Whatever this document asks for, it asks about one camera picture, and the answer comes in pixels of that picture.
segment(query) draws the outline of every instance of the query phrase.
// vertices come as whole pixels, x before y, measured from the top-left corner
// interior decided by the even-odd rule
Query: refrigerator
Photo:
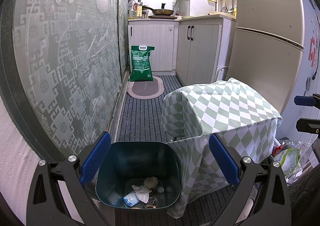
[[[295,133],[300,117],[310,108],[296,106],[296,95],[315,91],[319,21],[313,0],[237,0],[237,18],[227,80],[246,83],[283,117],[276,138],[301,140]]]

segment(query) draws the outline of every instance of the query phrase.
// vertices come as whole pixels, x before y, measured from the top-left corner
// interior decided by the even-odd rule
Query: blue gripper pad
[[[83,186],[91,182],[111,146],[111,136],[105,133],[82,165],[80,182]]]
[[[296,96],[294,98],[294,103],[297,106],[313,107],[317,104],[317,101],[314,99],[314,97]]]
[[[227,182],[237,186],[240,182],[239,167],[215,134],[209,138],[209,148]]]

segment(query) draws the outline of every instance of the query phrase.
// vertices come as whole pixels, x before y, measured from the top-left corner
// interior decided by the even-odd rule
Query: gray striped floor
[[[164,93],[154,99],[141,100],[126,95],[118,141],[161,141],[172,138],[161,126],[163,98],[181,87],[176,76],[160,76]],[[141,213],[116,210],[116,226],[197,226],[214,220],[233,193],[231,186],[198,198],[187,205],[184,215],[174,219],[165,211]]]

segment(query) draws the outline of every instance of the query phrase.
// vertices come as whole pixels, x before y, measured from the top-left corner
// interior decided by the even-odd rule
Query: green and white tablecloth
[[[272,153],[281,120],[258,92],[233,78],[167,94],[161,118],[164,130],[185,138],[168,143],[181,163],[182,188],[167,213],[180,218],[187,203],[228,184],[209,150],[210,134],[218,133],[242,157],[260,163]]]

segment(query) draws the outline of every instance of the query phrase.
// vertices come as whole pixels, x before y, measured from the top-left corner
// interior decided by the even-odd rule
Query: gray bath mat
[[[164,92],[161,78],[153,76],[153,81],[135,81],[128,84],[128,93],[133,98],[151,99],[160,96]]]

